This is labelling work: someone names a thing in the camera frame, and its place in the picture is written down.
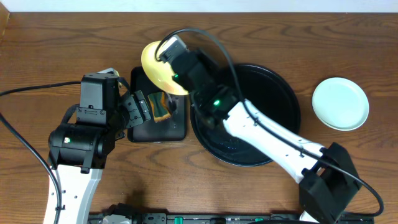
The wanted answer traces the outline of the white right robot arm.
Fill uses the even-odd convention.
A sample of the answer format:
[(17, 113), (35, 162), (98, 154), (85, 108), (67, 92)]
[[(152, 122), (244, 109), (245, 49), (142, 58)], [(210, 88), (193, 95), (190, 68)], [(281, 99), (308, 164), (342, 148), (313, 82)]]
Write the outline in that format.
[(191, 94), (195, 111), (210, 126), (221, 123), (226, 132), (254, 146), (281, 166), (299, 187), (303, 222), (336, 223), (364, 183), (348, 151), (337, 143), (321, 144), (289, 131), (261, 113), (245, 99), (229, 63), (234, 87), (216, 81), (218, 66), (199, 50), (162, 53), (170, 64), (173, 81)]

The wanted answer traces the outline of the green and orange sponge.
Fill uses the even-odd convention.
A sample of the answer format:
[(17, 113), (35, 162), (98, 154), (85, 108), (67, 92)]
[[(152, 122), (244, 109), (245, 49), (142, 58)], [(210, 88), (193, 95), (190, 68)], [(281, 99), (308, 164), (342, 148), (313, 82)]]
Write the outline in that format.
[(152, 115), (156, 123), (165, 121), (171, 117), (166, 105), (164, 92), (151, 93), (147, 97), (149, 99)]

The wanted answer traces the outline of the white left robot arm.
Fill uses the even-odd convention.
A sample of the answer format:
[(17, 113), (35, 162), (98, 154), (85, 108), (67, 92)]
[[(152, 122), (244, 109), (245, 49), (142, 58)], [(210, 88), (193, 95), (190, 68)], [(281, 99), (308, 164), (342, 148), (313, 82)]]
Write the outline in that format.
[(86, 223), (108, 154), (125, 130), (149, 120), (141, 91), (81, 91), (49, 136), (49, 162), (57, 184), (49, 188), (45, 223)]

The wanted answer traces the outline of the yellow plate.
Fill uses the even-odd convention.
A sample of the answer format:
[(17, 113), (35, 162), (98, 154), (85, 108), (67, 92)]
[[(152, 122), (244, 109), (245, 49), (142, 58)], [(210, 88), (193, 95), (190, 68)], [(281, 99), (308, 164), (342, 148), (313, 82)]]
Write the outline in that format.
[(148, 79), (162, 91), (172, 95), (188, 95), (188, 91), (172, 80), (175, 75), (171, 65), (158, 62), (155, 59), (155, 50), (160, 41), (147, 45), (141, 54), (141, 64)]

